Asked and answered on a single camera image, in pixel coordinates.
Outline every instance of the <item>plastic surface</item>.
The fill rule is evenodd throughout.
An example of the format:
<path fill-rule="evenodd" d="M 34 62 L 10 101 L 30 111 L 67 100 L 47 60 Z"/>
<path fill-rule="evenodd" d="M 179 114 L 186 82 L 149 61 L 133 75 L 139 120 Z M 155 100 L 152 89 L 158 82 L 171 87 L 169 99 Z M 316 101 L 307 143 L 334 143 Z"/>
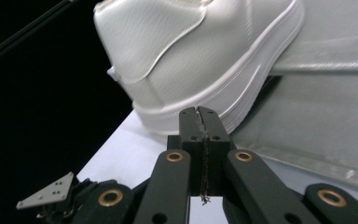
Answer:
<path fill-rule="evenodd" d="M 358 76 L 358 1 L 304 0 L 304 5 L 304 26 L 271 74 Z"/>
<path fill-rule="evenodd" d="M 231 136 L 238 148 L 358 188 L 358 76 L 283 77 Z"/>

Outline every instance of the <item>white sneaker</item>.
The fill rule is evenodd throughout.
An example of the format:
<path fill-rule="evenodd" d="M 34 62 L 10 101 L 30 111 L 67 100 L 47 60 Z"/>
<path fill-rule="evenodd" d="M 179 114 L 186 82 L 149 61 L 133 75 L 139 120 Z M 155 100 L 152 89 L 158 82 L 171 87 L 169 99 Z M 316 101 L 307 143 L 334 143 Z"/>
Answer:
<path fill-rule="evenodd" d="M 232 132 L 303 19 L 301 0 L 105 0 L 94 14 L 108 74 L 160 134 L 198 105 Z"/>

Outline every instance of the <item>black background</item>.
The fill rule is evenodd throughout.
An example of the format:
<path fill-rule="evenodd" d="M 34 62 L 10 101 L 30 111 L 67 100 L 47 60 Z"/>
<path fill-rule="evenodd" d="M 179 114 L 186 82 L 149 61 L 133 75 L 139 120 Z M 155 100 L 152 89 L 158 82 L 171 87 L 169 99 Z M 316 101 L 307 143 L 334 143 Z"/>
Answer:
<path fill-rule="evenodd" d="M 40 223 L 18 200 L 77 174 L 131 112 L 106 74 L 97 2 L 79 0 L 0 58 L 0 223 Z M 0 43 L 57 3 L 0 1 Z"/>

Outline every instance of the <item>metal bracket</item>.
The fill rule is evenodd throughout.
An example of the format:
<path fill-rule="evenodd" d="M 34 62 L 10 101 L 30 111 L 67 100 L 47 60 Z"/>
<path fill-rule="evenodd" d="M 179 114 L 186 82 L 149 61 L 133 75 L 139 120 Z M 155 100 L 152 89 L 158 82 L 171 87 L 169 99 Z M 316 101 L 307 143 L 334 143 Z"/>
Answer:
<path fill-rule="evenodd" d="M 48 203 L 58 203 L 66 199 L 69 188 L 71 187 L 74 174 L 71 172 L 68 175 L 54 181 L 47 187 L 39 190 L 37 193 L 17 203 L 17 209 L 24 209 L 29 207 L 37 207 Z"/>
<path fill-rule="evenodd" d="M 223 195 L 222 166 L 228 152 L 235 148 L 216 112 L 199 106 L 179 114 L 179 136 L 168 138 L 167 149 L 180 148 L 191 156 L 191 195 Z"/>

